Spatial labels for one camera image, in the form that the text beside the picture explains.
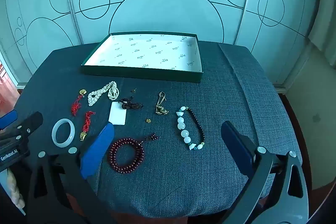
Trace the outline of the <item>person's left hand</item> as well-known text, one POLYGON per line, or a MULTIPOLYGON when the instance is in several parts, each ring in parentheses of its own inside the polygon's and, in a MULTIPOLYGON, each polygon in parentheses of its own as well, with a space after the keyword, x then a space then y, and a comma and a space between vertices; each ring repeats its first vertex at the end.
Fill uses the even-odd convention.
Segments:
POLYGON ((19 192, 17 180, 15 179, 15 176, 10 169, 7 169, 6 182, 10 191, 9 196, 11 201, 18 209, 23 209, 25 207, 25 202, 23 200, 23 196, 19 192))

